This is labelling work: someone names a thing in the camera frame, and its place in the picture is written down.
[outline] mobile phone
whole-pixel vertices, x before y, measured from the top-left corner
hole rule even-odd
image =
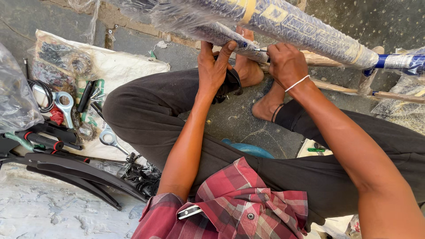
[[[177,213],[178,219],[187,218],[188,216],[195,215],[197,213],[202,212],[202,209],[198,207],[197,205],[193,205],[191,207],[188,207],[180,212]]]

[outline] white thread bracelet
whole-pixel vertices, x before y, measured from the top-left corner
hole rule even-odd
[[[297,83],[293,84],[291,87],[287,88],[285,90],[285,92],[288,92],[288,90],[292,89],[294,86],[296,86],[298,83],[300,83],[301,81],[305,80],[307,77],[309,77],[310,75],[306,75],[303,79],[299,80]]]

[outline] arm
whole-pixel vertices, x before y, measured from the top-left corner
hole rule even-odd
[[[231,68],[228,61],[235,47],[236,42],[229,41],[223,46],[215,61],[213,45],[201,42],[201,52],[198,56],[198,93],[189,118],[168,155],[157,194],[174,193],[184,201],[187,200],[201,159],[207,113],[217,90],[224,82],[226,69]]]
[[[268,47],[270,74],[287,89],[308,74],[294,46]],[[409,184],[379,145],[332,104],[308,78],[288,93],[304,107],[359,192],[362,236],[424,238],[425,219]]]

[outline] green screwdriver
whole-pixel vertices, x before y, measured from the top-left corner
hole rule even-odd
[[[307,149],[308,152],[325,152],[325,151],[330,151],[329,149],[323,149],[323,148],[308,148]]]

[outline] hand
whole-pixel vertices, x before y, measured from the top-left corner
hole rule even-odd
[[[285,90],[309,74],[304,54],[291,44],[278,43],[267,47],[269,72]]]
[[[221,49],[217,60],[214,60],[213,45],[206,41],[201,41],[201,52],[198,55],[198,93],[215,96],[226,78],[226,70],[232,69],[229,64],[229,57],[235,47],[236,42],[229,41]]]

